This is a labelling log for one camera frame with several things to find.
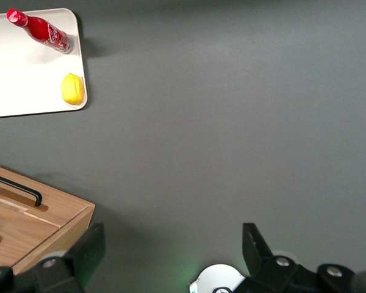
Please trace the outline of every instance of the wooden board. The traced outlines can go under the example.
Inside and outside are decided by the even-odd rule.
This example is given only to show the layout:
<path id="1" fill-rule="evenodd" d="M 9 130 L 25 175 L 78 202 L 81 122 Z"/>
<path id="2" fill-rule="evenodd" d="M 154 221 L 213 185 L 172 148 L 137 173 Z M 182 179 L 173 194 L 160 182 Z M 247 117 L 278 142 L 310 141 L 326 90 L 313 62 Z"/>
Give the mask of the wooden board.
<path id="1" fill-rule="evenodd" d="M 29 270 L 36 263 L 38 263 L 44 255 L 53 253 L 55 251 L 68 250 L 72 245 L 83 235 L 87 229 L 93 208 L 89 207 L 75 219 L 65 225 L 61 230 L 52 235 L 49 239 L 44 241 L 38 248 L 32 251 L 26 258 L 22 259 L 12 269 L 14 274 L 19 274 Z"/>
<path id="2" fill-rule="evenodd" d="M 50 22 L 74 39 L 68 55 L 37 43 L 22 28 L 0 14 L 0 117 L 79 110 L 87 103 L 87 87 L 77 19 L 68 9 L 25 12 Z M 68 74 L 78 75 L 84 100 L 70 105 L 61 96 L 60 85 Z"/>
<path id="3" fill-rule="evenodd" d="M 35 207 L 32 195 L 0 182 L 0 266 L 24 272 L 44 255 L 68 250 L 87 229 L 93 203 L 1 167 L 0 177 L 43 197 Z"/>
<path id="4" fill-rule="evenodd" d="M 0 266 L 14 266 L 58 228 L 0 205 Z"/>

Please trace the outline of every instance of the gray tabletop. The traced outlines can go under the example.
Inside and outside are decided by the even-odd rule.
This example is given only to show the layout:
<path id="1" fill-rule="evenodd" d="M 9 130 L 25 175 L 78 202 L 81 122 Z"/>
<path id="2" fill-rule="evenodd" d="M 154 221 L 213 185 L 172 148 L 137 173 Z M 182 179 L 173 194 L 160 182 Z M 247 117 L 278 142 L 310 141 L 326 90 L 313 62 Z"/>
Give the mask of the gray tabletop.
<path id="1" fill-rule="evenodd" d="M 310 270 L 366 269 L 366 1 L 9 5 L 80 21 L 87 107 L 0 118 L 0 166 L 96 204 L 87 292 L 247 274 L 244 222 Z"/>

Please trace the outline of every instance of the coca-cola logo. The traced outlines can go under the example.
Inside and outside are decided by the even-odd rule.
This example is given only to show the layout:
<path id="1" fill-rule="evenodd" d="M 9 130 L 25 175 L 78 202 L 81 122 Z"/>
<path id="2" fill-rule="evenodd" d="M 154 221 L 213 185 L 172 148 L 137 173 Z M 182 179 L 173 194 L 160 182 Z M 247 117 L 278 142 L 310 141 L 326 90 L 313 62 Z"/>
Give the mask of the coca-cola logo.
<path id="1" fill-rule="evenodd" d="M 15 10 L 14 12 L 12 12 L 12 14 L 8 17 L 9 20 L 12 20 L 12 18 L 18 14 L 18 12 Z"/>
<path id="2" fill-rule="evenodd" d="M 48 23 L 49 39 L 51 43 L 55 43 L 59 38 L 57 29 Z"/>

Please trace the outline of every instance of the bottle label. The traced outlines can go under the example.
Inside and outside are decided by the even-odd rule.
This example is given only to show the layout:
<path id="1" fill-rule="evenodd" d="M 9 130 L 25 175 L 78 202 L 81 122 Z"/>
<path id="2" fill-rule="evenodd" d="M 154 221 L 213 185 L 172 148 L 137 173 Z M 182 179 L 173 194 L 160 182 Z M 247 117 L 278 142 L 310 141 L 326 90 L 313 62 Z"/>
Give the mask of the bottle label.
<path id="1" fill-rule="evenodd" d="M 48 23 L 49 40 L 44 42 L 44 45 L 50 46 L 57 51 L 67 52 L 70 48 L 70 43 L 66 33 L 58 30 L 55 26 Z"/>

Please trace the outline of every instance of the bottle cap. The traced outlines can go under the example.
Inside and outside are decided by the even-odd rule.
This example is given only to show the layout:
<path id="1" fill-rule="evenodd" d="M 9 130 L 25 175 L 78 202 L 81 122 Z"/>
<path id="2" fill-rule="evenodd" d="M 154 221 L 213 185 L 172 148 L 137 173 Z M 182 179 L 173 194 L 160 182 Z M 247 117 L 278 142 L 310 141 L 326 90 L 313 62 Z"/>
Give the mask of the bottle cap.
<path id="1" fill-rule="evenodd" d="M 11 8 L 8 10 L 7 19 L 16 26 L 25 26 L 27 24 L 27 16 L 18 9 Z"/>

